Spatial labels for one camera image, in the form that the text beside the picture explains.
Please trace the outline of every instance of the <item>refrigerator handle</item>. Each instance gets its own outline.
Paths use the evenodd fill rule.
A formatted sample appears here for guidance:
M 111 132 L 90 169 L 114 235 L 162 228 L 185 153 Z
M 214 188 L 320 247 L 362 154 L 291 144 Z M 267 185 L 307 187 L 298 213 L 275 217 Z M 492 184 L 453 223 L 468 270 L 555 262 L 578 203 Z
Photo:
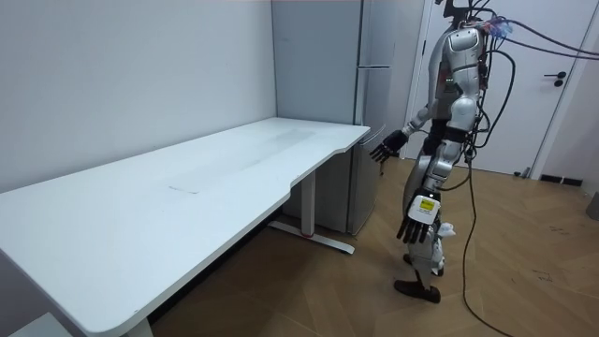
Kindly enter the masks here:
M 366 83 L 368 76 L 364 74 L 367 71 L 389 70 L 390 66 L 359 66 L 358 67 L 358 82 L 356 83 L 356 116 L 355 125 L 364 126 L 364 105 L 366 104 Z

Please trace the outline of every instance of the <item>desk foot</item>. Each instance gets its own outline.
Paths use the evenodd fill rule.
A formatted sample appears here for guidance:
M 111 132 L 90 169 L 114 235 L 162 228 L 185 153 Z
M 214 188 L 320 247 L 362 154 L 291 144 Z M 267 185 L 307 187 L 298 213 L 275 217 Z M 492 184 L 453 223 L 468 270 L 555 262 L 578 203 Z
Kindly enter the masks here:
M 153 337 L 148 318 L 143 318 L 139 324 L 126 333 L 123 337 Z
M 346 253 L 348 255 L 354 254 L 354 251 L 356 250 L 354 247 L 350 246 L 347 243 L 338 242 L 333 239 L 325 238 L 324 236 L 320 236 L 318 234 L 314 234 L 311 238 L 308 238 L 308 237 L 302 235 L 301 231 L 298 228 L 280 223 L 278 221 L 271 222 L 269 224 L 269 226 L 273 227 L 273 228 L 281 229 L 282 231 L 286 231 L 287 233 L 291 233 L 293 235 L 297 235 L 306 240 L 318 242 L 318 243 L 324 244 L 328 247 L 335 248 L 335 249 L 341 251 L 342 253 Z

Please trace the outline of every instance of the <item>white door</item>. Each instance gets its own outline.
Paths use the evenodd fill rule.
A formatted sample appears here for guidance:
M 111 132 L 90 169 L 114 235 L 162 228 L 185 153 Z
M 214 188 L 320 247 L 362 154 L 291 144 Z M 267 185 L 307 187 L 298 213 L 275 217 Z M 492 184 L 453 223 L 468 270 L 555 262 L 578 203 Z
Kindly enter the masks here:
M 419 71 L 414 104 L 409 107 L 406 123 L 427 103 L 428 64 L 432 47 L 439 36 L 449 27 L 449 19 L 443 18 L 444 6 L 445 2 L 441 6 L 431 5 L 426 35 L 427 47 Z M 498 15 L 523 22 L 549 37 L 575 47 L 582 44 L 596 6 L 597 0 L 491 0 L 488 5 Z M 483 19 L 488 17 L 487 14 L 479 16 Z M 536 37 L 516 25 L 513 25 L 513 29 L 514 32 L 509 37 L 516 41 L 544 49 L 569 54 L 575 53 Z M 473 167 L 512 174 L 533 166 L 562 95 L 565 85 L 556 87 L 554 83 L 557 78 L 545 77 L 545 75 L 565 71 L 569 76 L 574 59 L 525 49 L 507 41 L 501 47 L 501 51 L 509 53 L 516 61 L 516 82 L 511 98 L 492 133 L 489 144 L 478 151 Z M 491 121 L 495 120 L 502 106 L 510 77 L 511 65 L 509 62 L 502 55 L 494 54 L 485 103 L 485 111 Z M 431 122 L 428 122 L 424 129 L 428 131 L 430 125 Z M 406 147 L 405 156 L 416 158 L 425 137 L 426 135 L 423 133 L 414 134 Z M 485 137 L 485 134 L 479 135 L 478 143 L 482 143 Z

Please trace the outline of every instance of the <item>humanoid robot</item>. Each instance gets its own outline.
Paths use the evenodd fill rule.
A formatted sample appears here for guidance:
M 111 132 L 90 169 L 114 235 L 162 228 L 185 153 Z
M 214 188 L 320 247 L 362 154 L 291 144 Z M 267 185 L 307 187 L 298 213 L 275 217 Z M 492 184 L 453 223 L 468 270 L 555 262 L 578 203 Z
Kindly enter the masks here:
M 464 154 L 468 160 L 472 155 L 464 151 L 465 143 L 479 117 L 477 102 L 486 85 L 487 69 L 483 54 L 486 33 L 467 20 L 464 8 L 453 7 L 453 1 L 447 1 L 444 16 L 452 16 L 454 21 L 432 51 L 428 105 L 371 153 L 374 160 L 384 162 L 431 119 L 431 131 L 403 191 L 403 221 L 397 235 L 407 243 L 409 255 L 404 260 L 414 267 L 417 281 L 398 280 L 394 287 L 407 296 L 435 303 L 441 294 L 431 286 L 431 271 L 440 267 L 433 253 L 440 240 L 442 186 L 460 157 Z M 443 269 L 435 274 L 442 275 Z

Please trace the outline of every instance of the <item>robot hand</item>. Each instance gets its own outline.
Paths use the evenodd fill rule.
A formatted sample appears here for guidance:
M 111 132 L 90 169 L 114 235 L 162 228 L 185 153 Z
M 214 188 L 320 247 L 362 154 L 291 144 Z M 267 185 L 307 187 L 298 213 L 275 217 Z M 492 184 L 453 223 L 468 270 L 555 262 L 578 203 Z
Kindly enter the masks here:
M 401 240 L 403 237 L 403 243 L 423 243 L 427 238 L 429 227 L 430 225 L 405 217 L 400 231 L 397 233 L 397 238 Z
M 397 238 L 403 238 L 403 243 L 423 243 L 441 209 L 440 199 L 438 193 L 427 192 L 422 188 L 417 190 L 407 214 L 403 217 Z
M 374 161 L 383 164 L 392 154 L 398 152 L 406 142 L 408 142 L 408 137 L 401 130 L 395 130 L 371 152 L 371 157 Z

